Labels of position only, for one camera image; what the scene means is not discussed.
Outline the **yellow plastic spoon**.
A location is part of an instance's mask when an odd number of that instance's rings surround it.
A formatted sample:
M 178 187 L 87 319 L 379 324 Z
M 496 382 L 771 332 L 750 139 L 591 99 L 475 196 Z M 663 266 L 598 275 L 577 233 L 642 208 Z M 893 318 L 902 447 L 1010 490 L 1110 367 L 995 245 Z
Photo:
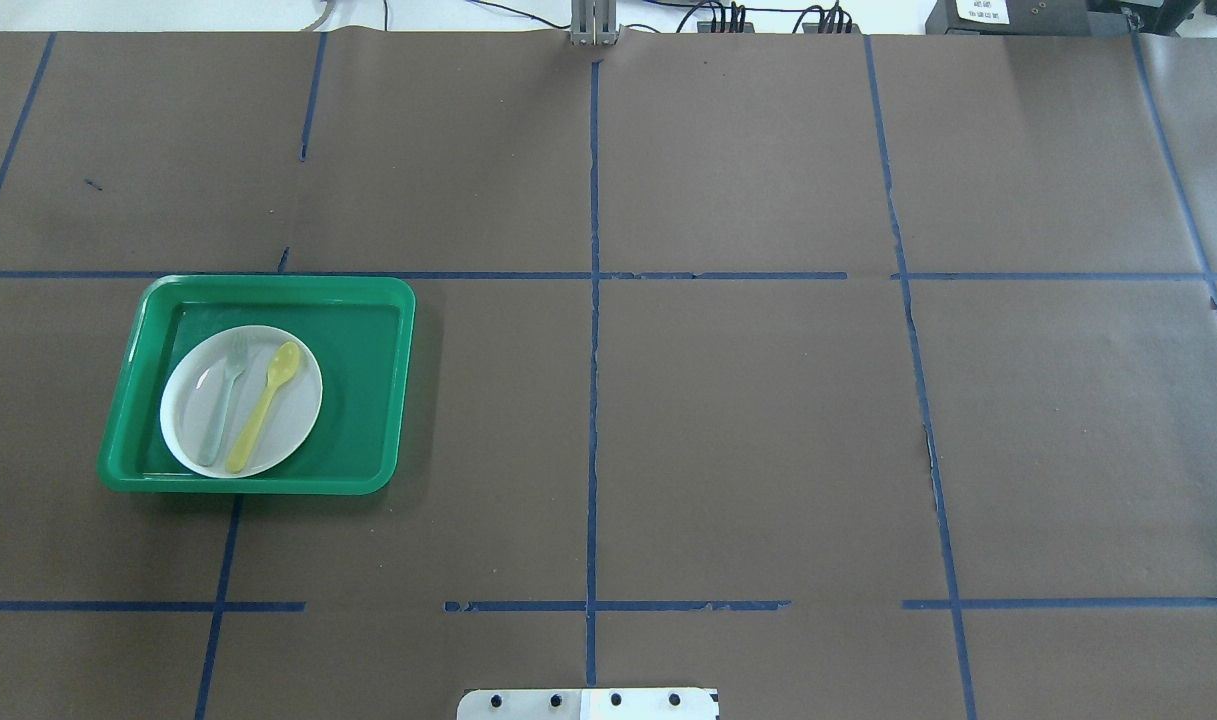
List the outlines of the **yellow plastic spoon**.
M 228 473 L 239 474 L 247 468 L 279 389 L 295 379 L 301 370 L 301 345 L 296 341 L 284 342 L 284 345 L 276 348 L 268 364 L 265 384 L 262 388 L 259 400 L 257 400 L 248 418 L 243 421 L 236 441 L 230 448 L 228 460 L 225 460 L 224 469 L 228 469 Z

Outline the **white round plate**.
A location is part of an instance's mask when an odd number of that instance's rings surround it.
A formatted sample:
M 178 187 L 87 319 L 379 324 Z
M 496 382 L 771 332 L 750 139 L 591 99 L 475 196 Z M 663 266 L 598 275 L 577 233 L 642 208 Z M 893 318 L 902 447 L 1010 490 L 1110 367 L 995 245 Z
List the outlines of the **white round plate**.
M 230 337 L 237 331 L 243 331 L 248 337 L 248 369 L 236 384 L 228 433 L 218 460 L 211 468 L 201 468 L 197 456 L 209 428 L 212 406 L 220 393 Z M 301 370 L 295 379 L 279 389 L 247 468 L 242 473 L 230 474 L 224 469 L 230 448 L 259 400 L 274 351 L 288 341 L 296 341 L 301 345 Z M 211 334 L 183 356 L 166 381 L 157 420 L 166 448 L 184 468 L 211 479 L 234 480 L 256 477 L 282 465 L 312 434 L 321 406 L 323 373 L 305 342 L 271 325 L 239 325 Z

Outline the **green plastic tray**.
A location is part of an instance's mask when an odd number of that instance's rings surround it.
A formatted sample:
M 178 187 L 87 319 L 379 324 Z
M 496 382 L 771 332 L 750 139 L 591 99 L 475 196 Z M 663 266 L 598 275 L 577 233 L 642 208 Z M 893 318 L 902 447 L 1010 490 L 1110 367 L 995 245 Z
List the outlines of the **green plastic tray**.
M 416 297 L 389 277 L 168 275 L 145 292 L 99 452 L 120 493 L 368 495 L 398 461 Z M 305 342 L 323 373 L 312 434 L 282 465 L 243 479 L 201 477 L 166 448 L 157 410 L 169 375 L 200 342 L 271 325 Z

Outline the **pale green plastic fork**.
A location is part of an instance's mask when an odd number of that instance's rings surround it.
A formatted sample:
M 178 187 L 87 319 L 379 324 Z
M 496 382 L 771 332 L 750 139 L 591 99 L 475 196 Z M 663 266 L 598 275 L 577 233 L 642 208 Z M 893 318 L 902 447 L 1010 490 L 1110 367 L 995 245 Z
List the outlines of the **pale green plastic fork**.
M 225 439 L 225 433 L 228 433 L 228 421 L 230 405 L 232 405 L 234 392 L 236 392 L 239 379 L 241 379 L 242 375 L 246 373 L 248 364 L 248 337 L 243 333 L 243 331 L 237 331 L 232 334 L 232 337 L 230 337 L 228 358 L 225 358 L 223 369 L 220 393 L 218 401 L 215 401 L 214 406 L 212 406 L 211 423 L 207 424 L 204 441 L 202 441 L 197 456 L 197 462 L 201 468 L 211 468 L 212 465 L 215 465 L 215 460 L 218 460 L 219 451 L 221 450 Z

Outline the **black equipment box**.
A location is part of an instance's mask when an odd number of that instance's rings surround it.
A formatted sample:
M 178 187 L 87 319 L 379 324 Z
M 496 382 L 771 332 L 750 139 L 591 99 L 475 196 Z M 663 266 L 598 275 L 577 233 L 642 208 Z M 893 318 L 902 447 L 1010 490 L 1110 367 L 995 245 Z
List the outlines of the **black equipment box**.
M 1126 36 L 1129 19 L 1088 1 L 937 1 L 925 35 Z

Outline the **aluminium frame post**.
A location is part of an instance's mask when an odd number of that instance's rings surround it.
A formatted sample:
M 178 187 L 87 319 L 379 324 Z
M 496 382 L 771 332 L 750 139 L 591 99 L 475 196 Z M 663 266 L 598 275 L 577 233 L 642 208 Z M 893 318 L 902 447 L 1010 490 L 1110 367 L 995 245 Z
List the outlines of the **aluminium frame post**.
M 577 47 L 616 45 L 621 35 L 616 0 L 572 0 L 570 43 Z

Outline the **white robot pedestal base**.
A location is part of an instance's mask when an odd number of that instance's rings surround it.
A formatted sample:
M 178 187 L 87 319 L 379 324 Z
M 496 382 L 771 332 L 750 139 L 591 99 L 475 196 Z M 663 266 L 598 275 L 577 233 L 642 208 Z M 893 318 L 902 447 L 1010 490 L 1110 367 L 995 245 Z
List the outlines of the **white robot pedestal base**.
M 458 719 L 719 719 L 714 690 L 699 687 L 476 690 Z

